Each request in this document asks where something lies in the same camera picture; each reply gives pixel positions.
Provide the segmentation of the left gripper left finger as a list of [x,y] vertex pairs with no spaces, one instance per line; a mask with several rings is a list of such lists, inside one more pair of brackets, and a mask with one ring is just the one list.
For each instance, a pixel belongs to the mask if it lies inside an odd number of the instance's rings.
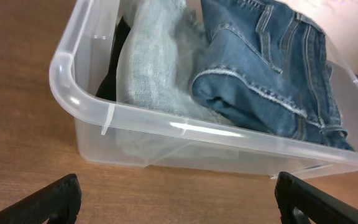
[[68,174],[0,211],[0,223],[76,222],[81,189],[76,174]]

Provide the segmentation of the dark blue jeans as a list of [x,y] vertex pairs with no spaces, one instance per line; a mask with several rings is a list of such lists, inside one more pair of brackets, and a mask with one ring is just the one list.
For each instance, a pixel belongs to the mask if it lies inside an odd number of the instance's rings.
[[208,46],[193,98],[238,127],[350,149],[333,95],[326,36],[273,0],[202,0]]

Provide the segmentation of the light blue jeans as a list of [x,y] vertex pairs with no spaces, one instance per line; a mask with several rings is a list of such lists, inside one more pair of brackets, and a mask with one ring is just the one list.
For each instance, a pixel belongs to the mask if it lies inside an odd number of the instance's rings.
[[148,110],[230,125],[198,104],[190,80],[207,48],[204,27],[185,0],[122,1],[130,27],[117,65],[116,97]]

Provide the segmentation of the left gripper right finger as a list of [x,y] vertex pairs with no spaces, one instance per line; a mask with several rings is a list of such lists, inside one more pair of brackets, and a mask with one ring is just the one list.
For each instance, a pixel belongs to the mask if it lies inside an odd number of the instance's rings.
[[280,172],[275,198],[284,224],[358,224],[358,209],[288,172]]

